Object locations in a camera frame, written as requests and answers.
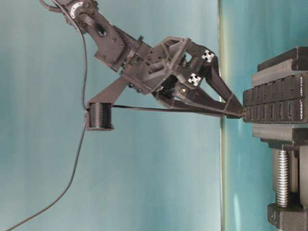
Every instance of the black cable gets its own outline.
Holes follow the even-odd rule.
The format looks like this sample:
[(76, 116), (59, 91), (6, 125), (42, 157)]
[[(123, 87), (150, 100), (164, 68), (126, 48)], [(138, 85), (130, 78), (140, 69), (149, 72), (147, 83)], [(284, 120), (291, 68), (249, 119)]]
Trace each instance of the black cable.
[(46, 2), (44, 2), (44, 0), (39, 0), (40, 3), (42, 3), (42, 5), (48, 10), (48, 11), (52, 11), (52, 12), (56, 12), (56, 13), (60, 13), (61, 9), (59, 7), (54, 7), (54, 6), (50, 6), (48, 5)]
[(12, 231), (13, 229), (17, 228), (18, 226), (20, 226), (20, 225), (30, 221), (31, 219), (35, 218), (36, 216), (38, 216), (41, 213), (45, 212), (46, 210), (50, 209), (54, 204), (56, 204), (65, 195), (67, 190), (70, 188), (70, 186), (71, 186), (71, 184), (73, 182), (75, 173), (76, 173), (76, 168), (77, 168), (77, 164), (78, 164), (78, 160), (79, 160), (79, 156), (80, 156), (80, 150), (81, 150), (83, 138), (84, 138), (84, 135), (85, 135), (85, 130), (86, 130), (86, 123), (84, 123), (84, 125), (82, 127), (81, 137), (80, 137), (80, 140), (79, 140), (79, 145), (78, 145), (77, 154), (76, 154), (76, 157), (75, 157), (75, 162), (74, 162), (74, 167), (73, 167), (73, 173), (72, 173), (71, 179), (69, 180), (69, 183), (68, 183), (67, 187), (64, 189), (64, 191), (52, 203), (50, 203), (44, 209), (40, 210), (36, 214), (33, 214), (33, 215), (31, 215), (30, 217), (28, 217), (26, 219), (24, 219), (23, 221), (19, 222), (18, 224), (10, 227), (6, 231)]
[[(43, 4), (43, 6), (46, 7), (47, 10), (54, 11), (52, 9), (59, 9), (60, 12), (62, 11), (70, 19), (71, 23), (76, 28), (77, 32), (79, 33), (79, 35), (82, 38), (83, 50), (84, 50), (84, 54), (85, 54), (85, 74), (84, 74), (84, 78), (83, 78), (82, 97), (81, 97), (81, 99), (82, 99), (82, 107), (85, 110), (85, 113), (88, 113), (88, 109), (85, 106), (85, 91), (86, 91), (86, 83), (87, 83), (87, 75), (88, 75), (88, 59), (87, 59), (87, 47), (86, 47), (86, 43), (85, 43), (85, 39), (83, 37), (83, 34), (81, 33), (81, 30), (80, 30), (79, 26), (74, 22), (74, 20), (71, 18), (71, 16), (66, 12), (66, 10), (63, 8), (63, 6), (61, 6), (60, 3), (57, 0), (53, 0), (53, 2), (58, 6), (58, 8), (47, 5), (43, 0), (39, 0), (39, 1)], [(76, 153), (76, 157), (75, 157), (73, 172), (72, 172), (71, 178), (69, 180), (69, 183), (66, 186), (66, 188), (64, 189), (64, 191), (52, 203), (50, 203), (48, 206), (46, 206), (45, 208), (43, 208), (39, 212), (29, 216), (28, 218), (22, 220), (21, 222), (17, 223), (16, 225), (10, 227), (6, 231), (12, 231), (13, 229), (19, 227), (20, 225), (22, 225), (22, 224), (30, 221), (31, 219), (37, 217), (38, 215), (42, 214), (46, 210), (50, 209), (53, 205), (55, 205), (66, 194), (66, 192), (70, 188), (70, 186), (71, 186), (71, 184), (72, 184), (72, 182), (74, 180), (74, 177), (75, 177), (75, 173), (76, 173), (76, 169), (77, 169), (77, 165), (78, 165), (78, 160), (79, 160), (79, 156), (80, 156), (80, 150), (81, 150), (81, 146), (82, 146), (82, 143), (83, 143), (83, 138), (84, 138), (84, 135), (85, 135), (85, 131), (86, 131), (86, 123), (84, 123), (83, 127), (82, 127), (82, 132), (81, 132), (81, 137), (79, 139), (79, 144), (78, 144), (78, 149), (77, 149), (77, 153)]]
[(205, 110), (161, 109), (161, 108), (149, 108), (149, 107), (131, 107), (123, 105), (113, 105), (113, 107), (136, 110), (136, 111), (150, 111), (150, 112), (209, 113), (208, 111)]

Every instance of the wire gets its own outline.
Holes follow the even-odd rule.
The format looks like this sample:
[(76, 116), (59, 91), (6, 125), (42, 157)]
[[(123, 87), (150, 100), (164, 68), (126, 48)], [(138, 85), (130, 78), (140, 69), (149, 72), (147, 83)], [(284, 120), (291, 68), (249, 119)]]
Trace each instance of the wire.
[(75, 162), (74, 162), (74, 167), (73, 167), (73, 172), (72, 172), (72, 175), (71, 175), (71, 178), (69, 180), (69, 183), (67, 185), (67, 187), (64, 189), (64, 191), (51, 203), (49, 204), (48, 206), (46, 206), (44, 209), (40, 210), (39, 212), (37, 212), (36, 214), (33, 214), (31, 215), (30, 217), (24, 219), (23, 221), (19, 222), (18, 224), (10, 227), (9, 229), (7, 229), (6, 231), (12, 231), (13, 229), (17, 228), (18, 226), (30, 221), (31, 219), (35, 218), (36, 216), (40, 215), (41, 213), (45, 212), (46, 210), (50, 209), (53, 205), (55, 205), (64, 195), (65, 193), (68, 191), (68, 189), (70, 188), (72, 182), (73, 182), (73, 179), (74, 179), (74, 176), (75, 176), (75, 173), (76, 173), (76, 168), (77, 168), (77, 164), (78, 164), (78, 160), (79, 160), (79, 156), (80, 156), (80, 150), (81, 150), (81, 146), (82, 146), (82, 142), (83, 142), (83, 138), (84, 138), (84, 135), (85, 135), (85, 130), (86, 130), (86, 123), (84, 123), (83, 127), (82, 127), (82, 132), (81, 132), (81, 137), (80, 137), (80, 140), (79, 140), (79, 145), (78, 145), (78, 149), (77, 149), (77, 154), (76, 154), (76, 157), (75, 157)]
[(161, 109), (161, 108), (148, 108), (148, 107), (131, 107), (123, 105), (113, 105), (115, 108), (130, 109), (136, 111), (150, 111), (150, 112), (177, 112), (177, 113), (209, 113), (206, 110), (185, 110), (185, 109)]
[(87, 78), (88, 78), (88, 55), (87, 55), (87, 46), (86, 46), (86, 42), (85, 42), (85, 37), (83, 36), (80, 27), (77, 25), (77, 23), (71, 17), (71, 15), (65, 10), (65, 8), (58, 2), (58, 0), (52, 0), (52, 1), (59, 7), (59, 9), (69, 19), (69, 21), (75, 27), (76, 31), (78, 32), (78, 34), (80, 35), (81, 40), (82, 40), (82, 46), (83, 46), (83, 51), (84, 51), (84, 59), (85, 59), (85, 72), (84, 72), (84, 78), (83, 78), (81, 100), (82, 100), (83, 109), (86, 112), (88, 112), (89, 109), (86, 107), (86, 104), (85, 104), (85, 91), (86, 91), (86, 83), (87, 83)]
[(60, 13), (61, 9), (58, 7), (54, 7), (54, 6), (50, 6), (48, 5), (46, 2), (44, 2), (44, 0), (39, 0), (40, 3), (42, 3), (42, 5), (48, 10), (48, 11), (52, 11), (52, 12), (56, 12), (56, 13)]
[[(62, 11), (70, 19), (71, 23), (76, 28), (77, 32), (79, 33), (79, 35), (82, 38), (83, 50), (84, 50), (84, 54), (85, 54), (85, 73), (84, 73), (84, 78), (83, 78), (81, 100), (82, 100), (82, 107), (85, 110), (85, 113), (88, 113), (88, 109), (85, 106), (85, 91), (86, 91), (86, 83), (87, 83), (87, 75), (88, 75), (88, 59), (87, 59), (87, 47), (86, 47), (84, 36), (83, 36), (79, 26), (74, 22), (74, 20), (71, 18), (71, 16), (66, 12), (66, 10), (63, 8), (63, 6), (61, 6), (60, 3), (57, 0), (53, 0), (53, 2), (58, 6), (58, 8), (47, 5), (43, 0), (39, 0), (39, 1), (43, 4), (44, 7), (46, 7), (47, 10), (54, 11), (54, 9), (59, 9), (60, 12)], [(52, 203), (50, 203), (48, 206), (46, 206), (45, 208), (43, 208), (39, 212), (29, 216), (28, 218), (22, 220), (21, 222), (17, 223), (16, 225), (10, 227), (6, 231), (12, 231), (13, 229), (21, 226), (22, 224), (30, 221), (31, 219), (37, 217), (40, 214), (42, 214), (43, 212), (45, 212), (46, 210), (48, 210), (52, 206), (54, 206), (66, 194), (66, 192), (70, 188), (70, 186), (71, 186), (71, 184), (72, 184), (72, 182), (74, 180), (74, 177), (75, 177), (75, 173), (76, 173), (76, 169), (77, 169), (77, 165), (78, 165), (78, 160), (79, 160), (79, 156), (80, 156), (80, 150), (81, 150), (81, 147), (82, 147), (85, 131), (86, 131), (86, 123), (84, 123), (83, 127), (82, 127), (81, 137), (79, 139), (79, 144), (78, 144), (78, 149), (77, 149), (77, 153), (76, 153), (76, 157), (75, 157), (75, 162), (74, 162), (74, 167), (73, 167), (72, 175), (71, 175), (71, 178), (70, 178), (66, 188), (64, 189), (64, 191)]]

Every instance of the bolt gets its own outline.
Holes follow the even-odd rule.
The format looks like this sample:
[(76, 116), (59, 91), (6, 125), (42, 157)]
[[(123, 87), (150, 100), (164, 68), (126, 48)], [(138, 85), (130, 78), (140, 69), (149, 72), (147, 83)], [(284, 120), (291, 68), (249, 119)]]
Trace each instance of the bolt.
[(277, 206), (287, 208), (289, 203), (289, 154), (287, 151), (278, 151), (277, 161)]

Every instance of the black plastic part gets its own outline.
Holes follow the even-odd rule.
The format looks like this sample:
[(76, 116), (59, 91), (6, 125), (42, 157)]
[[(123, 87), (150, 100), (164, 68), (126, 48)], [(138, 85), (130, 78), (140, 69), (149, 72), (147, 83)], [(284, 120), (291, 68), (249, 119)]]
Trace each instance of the black plastic part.
[(308, 73), (290, 76), (244, 92), (245, 122), (307, 123)]
[(91, 130), (111, 130), (111, 103), (91, 103), (90, 104), (90, 126)]
[(276, 204), (268, 206), (268, 221), (278, 230), (307, 231), (307, 212), (300, 205), (279, 208)]
[(272, 59), (269, 59), (258, 65), (258, 72), (271, 66), (275, 66), (288, 59), (293, 60), (293, 70), (303, 70), (307, 67), (308, 62), (308, 47), (295, 47), (286, 53), (280, 54)]

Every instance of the green backdrop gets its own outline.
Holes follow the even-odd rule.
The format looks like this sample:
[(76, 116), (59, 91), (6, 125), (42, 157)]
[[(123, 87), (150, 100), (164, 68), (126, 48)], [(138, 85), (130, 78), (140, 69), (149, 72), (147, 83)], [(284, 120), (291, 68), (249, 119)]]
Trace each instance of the green backdrop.
[[(218, 53), (212, 0), (99, 0), (113, 24), (155, 45), (190, 37)], [(80, 38), (38, 0), (1, 3), (0, 230), (67, 184), (83, 122)], [(89, 49), (87, 99), (117, 74)], [(118, 103), (156, 107), (126, 90)], [(114, 110), (113, 132), (87, 132), (76, 179), (51, 210), (20, 231), (220, 229), (219, 119)]]

